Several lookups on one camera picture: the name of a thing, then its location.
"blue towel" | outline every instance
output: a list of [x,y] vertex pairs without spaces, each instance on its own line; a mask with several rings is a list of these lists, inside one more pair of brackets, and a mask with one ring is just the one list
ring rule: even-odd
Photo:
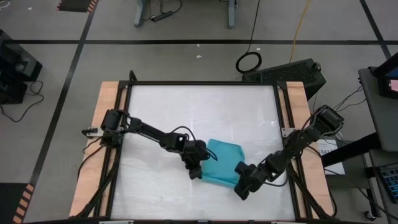
[[203,161],[202,179],[214,184],[234,188],[239,181],[235,167],[239,162],[244,162],[242,147],[235,144],[210,139],[207,148],[213,151],[218,161],[210,158]]

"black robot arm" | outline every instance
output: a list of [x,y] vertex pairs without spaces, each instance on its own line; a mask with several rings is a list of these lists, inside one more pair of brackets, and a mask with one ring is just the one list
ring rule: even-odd
[[304,124],[303,127],[310,122],[305,129],[293,130],[284,138],[284,150],[269,154],[258,165],[250,164],[248,166],[240,162],[235,168],[235,172],[239,174],[239,182],[234,191],[242,200],[246,200],[249,192],[256,192],[265,181],[276,180],[287,169],[288,175],[297,183],[303,194],[307,196],[306,198],[310,199],[308,201],[315,212],[320,217],[327,217],[328,215],[313,199],[310,192],[302,183],[299,183],[300,179],[292,169],[291,159],[301,154],[307,146],[323,136],[335,135],[343,127],[343,121],[344,119],[329,106],[321,106]]
[[[119,129],[119,123],[123,116],[129,119],[125,129]],[[185,163],[185,168],[189,170],[191,179],[201,179],[200,161],[209,159],[210,153],[206,148],[206,143],[201,140],[189,140],[188,134],[180,134],[174,131],[164,133],[156,129],[138,118],[131,117],[127,112],[122,110],[107,110],[104,120],[101,124],[104,131],[101,145],[106,147],[115,147],[119,144],[121,137],[126,133],[134,133],[151,139],[168,152],[177,153],[181,160]]]

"black metal frame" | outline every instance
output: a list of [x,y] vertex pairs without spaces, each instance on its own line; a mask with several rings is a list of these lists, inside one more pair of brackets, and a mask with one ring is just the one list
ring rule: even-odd
[[[294,121],[293,121],[293,115],[292,115],[292,110],[290,107],[290,101],[289,101],[287,89],[286,89],[286,87],[284,88],[283,85],[281,86],[278,84],[276,82],[251,83],[251,82],[217,82],[217,81],[215,81],[215,82],[208,82],[208,81],[204,81],[204,82],[203,81],[192,81],[192,82],[191,81],[133,81],[132,82],[131,80],[130,81],[120,81],[119,85],[118,85],[118,92],[116,94],[116,101],[115,101],[114,107],[119,108],[120,103],[121,103],[121,95],[123,93],[124,88],[127,88],[126,99],[124,102],[124,110],[126,110],[126,111],[128,110],[131,90],[134,85],[219,85],[219,86],[222,86],[222,85],[237,85],[237,86],[266,85],[266,86],[272,86],[274,89],[275,104],[277,107],[278,120],[280,123],[280,127],[285,128],[286,125],[284,123],[283,116],[282,116],[282,108],[281,108],[279,92],[278,92],[278,87],[281,87],[282,91],[284,92],[284,100],[285,100],[287,115],[289,118],[289,126],[291,128],[293,128]],[[126,121],[124,120],[124,121],[122,121],[121,126],[124,127],[125,124],[126,124]],[[103,179],[108,172],[109,158],[111,155],[111,150],[112,149],[108,149],[108,148],[106,149],[104,164],[103,164],[102,171],[101,171],[100,184],[103,183]],[[119,161],[121,158],[121,150],[122,150],[122,146],[116,149],[114,164],[117,164],[117,165],[119,164]],[[303,183],[305,183],[305,177],[303,176],[304,172],[303,172],[302,162],[301,162],[301,158],[299,158],[299,157],[297,158],[297,170],[298,170],[299,175],[302,177]],[[110,217],[110,215],[111,215],[117,176],[118,176],[118,174],[116,174],[116,176],[110,183],[109,197],[108,197],[108,202],[106,204],[106,206],[107,206],[106,214],[105,214],[106,217]],[[292,195],[292,203],[293,203],[293,210],[295,213],[295,218],[298,219],[298,218],[301,218],[300,212],[299,212],[299,204],[297,201],[297,193],[295,190],[295,184],[291,177],[289,177],[289,186],[290,186],[290,193]],[[95,217],[97,217],[99,215],[101,202],[102,202],[102,198],[101,198],[101,200],[99,200],[97,202],[97,205],[95,207],[95,211],[94,211]],[[306,210],[307,217],[312,218],[311,208],[305,198],[304,198],[304,203],[305,203],[305,210]]]

